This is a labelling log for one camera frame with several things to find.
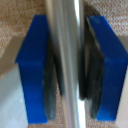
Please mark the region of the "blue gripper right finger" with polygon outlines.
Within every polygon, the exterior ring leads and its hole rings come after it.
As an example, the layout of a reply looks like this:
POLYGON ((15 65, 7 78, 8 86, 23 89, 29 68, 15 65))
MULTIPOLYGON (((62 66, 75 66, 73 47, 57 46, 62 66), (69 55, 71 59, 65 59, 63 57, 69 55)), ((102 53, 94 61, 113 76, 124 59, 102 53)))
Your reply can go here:
POLYGON ((104 16, 85 20, 85 97, 92 119, 115 121, 128 52, 104 16))

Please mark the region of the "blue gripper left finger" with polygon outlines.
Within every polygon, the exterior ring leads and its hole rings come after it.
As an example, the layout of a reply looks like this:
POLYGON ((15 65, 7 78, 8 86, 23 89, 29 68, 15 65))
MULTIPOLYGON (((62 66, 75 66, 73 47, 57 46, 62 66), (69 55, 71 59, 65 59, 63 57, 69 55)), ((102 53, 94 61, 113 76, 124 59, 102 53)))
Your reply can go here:
POLYGON ((48 22, 35 15, 16 57, 29 124, 56 119, 56 72, 48 22))

